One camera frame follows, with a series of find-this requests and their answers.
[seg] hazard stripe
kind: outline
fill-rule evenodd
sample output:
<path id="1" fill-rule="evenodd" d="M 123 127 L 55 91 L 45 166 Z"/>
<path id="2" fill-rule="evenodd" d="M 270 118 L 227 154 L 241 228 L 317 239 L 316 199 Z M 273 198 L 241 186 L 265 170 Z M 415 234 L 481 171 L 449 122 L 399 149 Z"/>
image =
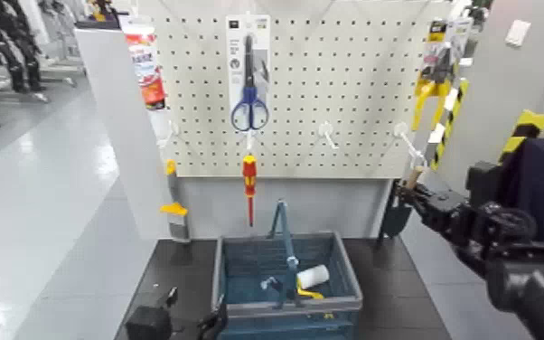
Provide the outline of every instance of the hazard stripe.
<path id="1" fill-rule="evenodd" d="M 525 138 L 536 138 L 542 130 L 544 130 L 544 115 L 523 110 L 517 124 L 514 126 L 512 135 L 502 149 L 498 163 L 502 164 L 521 145 Z"/>
<path id="2" fill-rule="evenodd" d="M 451 133 L 454 130 L 454 122 L 457 116 L 460 114 L 460 109 L 462 108 L 462 100 L 464 95 L 468 91 L 468 80 L 466 78 L 460 79 L 460 87 L 457 90 L 457 97 L 455 98 L 454 106 L 451 108 L 451 111 L 447 114 L 447 122 L 445 126 L 445 132 L 443 137 L 441 137 L 441 142 L 436 146 L 435 157 L 432 159 L 430 167 L 433 170 L 438 169 L 438 164 L 441 160 L 441 156 L 446 149 L 447 140 L 451 137 Z"/>

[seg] basket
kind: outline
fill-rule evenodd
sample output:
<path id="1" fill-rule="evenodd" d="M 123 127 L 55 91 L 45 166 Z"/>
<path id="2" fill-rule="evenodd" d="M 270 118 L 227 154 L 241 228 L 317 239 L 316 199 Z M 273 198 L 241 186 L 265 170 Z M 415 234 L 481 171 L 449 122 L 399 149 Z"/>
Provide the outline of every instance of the basket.
<path id="1" fill-rule="evenodd" d="M 274 238 L 278 217 L 282 238 Z M 320 264 L 328 268 L 330 278 L 308 290 L 325 298 L 295 294 L 295 274 Z M 261 287 L 260 282 L 270 277 L 283 282 L 281 292 Z M 278 203 L 268 237 L 218 239 L 213 307 L 222 295 L 229 320 L 218 339 L 352 339 L 362 305 L 361 289 L 339 234 L 291 235 L 284 202 Z"/>

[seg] blue scissors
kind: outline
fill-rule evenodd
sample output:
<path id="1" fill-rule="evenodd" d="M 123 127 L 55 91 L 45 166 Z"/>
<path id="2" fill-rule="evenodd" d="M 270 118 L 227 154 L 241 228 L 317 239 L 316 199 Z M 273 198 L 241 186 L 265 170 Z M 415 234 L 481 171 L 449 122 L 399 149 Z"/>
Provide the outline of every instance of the blue scissors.
<path id="1" fill-rule="evenodd" d="M 238 131 L 259 130 L 267 124 L 270 114 L 266 104 L 258 98 L 258 88 L 253 77 L 253 37 L 245 38 L 245 85 L 242 99 L 232 110 L 230 120 Z"/>

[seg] pegboard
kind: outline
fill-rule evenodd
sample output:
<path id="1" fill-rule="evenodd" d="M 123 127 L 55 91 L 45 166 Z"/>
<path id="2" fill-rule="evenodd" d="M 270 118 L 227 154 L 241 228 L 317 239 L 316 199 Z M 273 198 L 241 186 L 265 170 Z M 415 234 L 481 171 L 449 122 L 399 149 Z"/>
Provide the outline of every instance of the pegboard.
<path id="1" fill-rule="evenodd" d="M 410 122 L 427 28 L 446 17 L 431 1 L 140 1 L 154 19 L 167 110 L 180 134 L 165 158 L 188 176 L 241 176 L 245 133 L 229 119 L 225 16 L 271 16 L 268 124 L 255 133 L 258 175 L 392 178 L 407 149 L 392 135 Z M 319 126 L 328 121 L 339 149 Z"/>

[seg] screwdriver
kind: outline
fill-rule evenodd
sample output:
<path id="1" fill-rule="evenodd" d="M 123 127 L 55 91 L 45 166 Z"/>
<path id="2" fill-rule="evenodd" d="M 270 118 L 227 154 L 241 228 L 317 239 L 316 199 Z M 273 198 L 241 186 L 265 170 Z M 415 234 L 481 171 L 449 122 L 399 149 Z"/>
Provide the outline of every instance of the screwdriver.
<path id="1" fill-rule="evenodd" d="M 246 155 L 242 158 L 242 175 L 245 177 L 245 195 L 249 203 L 249 226 L 253 226 L 253 196 L 255 196 L 255 156 Z"/>

